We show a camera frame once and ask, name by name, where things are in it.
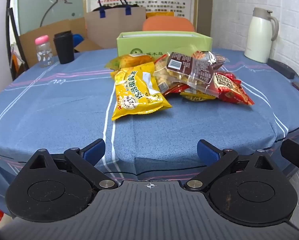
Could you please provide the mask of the cream thermos jug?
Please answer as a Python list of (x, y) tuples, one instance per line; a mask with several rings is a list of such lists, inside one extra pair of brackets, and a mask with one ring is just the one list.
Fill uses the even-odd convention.
[(279, 22), (271, 14), (271, 10), (255, 7), (249, 26), (244, 55), (260, 63), (267, 63), (272, 43), (278, 37)]

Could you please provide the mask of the black tumbler cup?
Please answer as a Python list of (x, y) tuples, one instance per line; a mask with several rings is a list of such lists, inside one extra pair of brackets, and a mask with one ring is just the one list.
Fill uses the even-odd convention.
[(53, 41), (60, 64), (67, 64), (75, 59), (73, 34), (70, 30), (55, 34)]

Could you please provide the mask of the yellow white snack bag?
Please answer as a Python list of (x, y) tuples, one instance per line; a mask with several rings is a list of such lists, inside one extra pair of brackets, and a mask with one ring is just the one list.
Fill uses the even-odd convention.
[(187, 100), (194, 101), (194, 102), (216, 99), (215, 96), (207, 95), (204, 93), (193, 94), (193, 93), (181, 92), (180, 95), (186, 98)]

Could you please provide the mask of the dark red cookie packet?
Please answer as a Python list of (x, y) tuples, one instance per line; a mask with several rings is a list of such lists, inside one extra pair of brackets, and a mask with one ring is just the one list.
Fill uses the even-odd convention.
[(195, 51), (192, 57), (207, 62), (214, 70), (218, 70), (224, 63), (230, 62), (228, 58), (211, 51)]

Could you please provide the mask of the red peanut snack bag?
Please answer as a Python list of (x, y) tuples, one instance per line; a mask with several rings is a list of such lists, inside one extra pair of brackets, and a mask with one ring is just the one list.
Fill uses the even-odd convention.
[(228, 103), (254, 105), (252, 99), (241, 86), (241, 80), (231, 72), (215, 72), (214, 86), (218, 92), (218, 99)]

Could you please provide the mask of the pink-lid clear bottle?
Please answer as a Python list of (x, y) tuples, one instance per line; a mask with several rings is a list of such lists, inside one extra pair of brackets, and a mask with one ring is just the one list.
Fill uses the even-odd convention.
[(53, 53), (48, 35), (43, 35), (35, 39), (37, 49), (37, 59), (41, 67), (53, 64)]

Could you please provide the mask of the blue plaid tablecloth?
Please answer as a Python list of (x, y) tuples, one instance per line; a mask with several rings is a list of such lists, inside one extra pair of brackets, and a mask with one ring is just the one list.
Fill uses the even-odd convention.
[(169, 109), (112, 120), (116, 95), (105, 64), (116, 57), (115, 49), (23, 73), (0, 93), (0, 210), (7, 211), (7, 188), (36, 150), (60, 154), (97, 139), (105, 142), (97, 168), (116, 181), (186, 181), (205, 167), (197, 154), (201, 139), (240, 154), (266, 150), (290, 172), (280, 146), (287, 138), (299, 143), (299, 91), (241, 51), (213, 52), (226, 57), (223, 69), (241, 80), (252, 106), (171, 95)]

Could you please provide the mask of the black stand frame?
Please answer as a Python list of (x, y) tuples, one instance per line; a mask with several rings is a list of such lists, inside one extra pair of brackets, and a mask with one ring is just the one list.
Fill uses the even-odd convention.
[[(7, 56), (9, 62), (9, 70), (11, 72), (12, 80), (14, 81), (22, 72), (29, 70), (29, 66), (25, 57), (24, 50), (22, 48), (20, 37), (17, 30), (17, 24), (14, 17), (14, 11), (11, 7), (11, 0), (6, 1), (6, 20), (5, 20), (5, 31), (6, 31), (6, 46), (7, 46)], [(15, 45), (11, 44), (9, 27), (12, 27), (12, 36), (15, 39)], [(18, 69), (13, 61), (13, 56), (15, 56), (21, 62)]]

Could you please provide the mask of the blue chair behind box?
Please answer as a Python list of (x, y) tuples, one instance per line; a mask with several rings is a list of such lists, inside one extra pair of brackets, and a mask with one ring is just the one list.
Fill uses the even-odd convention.
[(81, 42), (84, 41), (84, 37), (81, 34), (73, 34), (72, 38), (74, 47), (78, 46)]

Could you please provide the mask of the orange bread clear packet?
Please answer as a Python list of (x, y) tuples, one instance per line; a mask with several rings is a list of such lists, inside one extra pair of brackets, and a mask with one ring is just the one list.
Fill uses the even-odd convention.
[(126, 54), (110, 60), (105, 65), (105, 68), (117, 71), (122, 68), (135, 67), (149, 62), (154, 62), (154, 57), (147, 54)]

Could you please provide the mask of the brown-label clear biscuit bag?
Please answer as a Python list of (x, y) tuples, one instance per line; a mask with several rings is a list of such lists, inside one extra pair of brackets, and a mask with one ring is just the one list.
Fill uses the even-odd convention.
[(161, 93), (165, 95), (175, 89), (177, 85), (185, 85), (191, 93), (200, 92), (218, 96), (213, 83), (216, 70), (207, 62), (172, 52), (157, 59), (154, 66), (154, 76)]

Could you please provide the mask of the orange chair back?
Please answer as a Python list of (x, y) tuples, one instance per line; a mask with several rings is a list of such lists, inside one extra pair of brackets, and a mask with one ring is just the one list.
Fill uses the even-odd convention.
[(153, 16), (145, 20), (142, 30), (195, 32), (195, 27), (186, 18), (175, 16)]

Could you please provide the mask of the green cardboard box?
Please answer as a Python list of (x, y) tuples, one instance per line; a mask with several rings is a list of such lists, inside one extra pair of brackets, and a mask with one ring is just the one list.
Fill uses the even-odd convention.
[(148, 54), (158, 58), (171, 52), (191, 56), (196, 51), (210, 51), (213, 39), (190, 31), (135, 31), (117, 38), (117, 54)]

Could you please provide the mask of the yellow egg-pie snack bag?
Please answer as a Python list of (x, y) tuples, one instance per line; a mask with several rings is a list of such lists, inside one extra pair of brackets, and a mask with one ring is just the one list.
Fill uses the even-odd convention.
[(154, 63), (122, 68), (114, 77), (116, 106), (115, 121), (126, 115), (144, 115), (171, 108), (160, 92), (154, 77)]

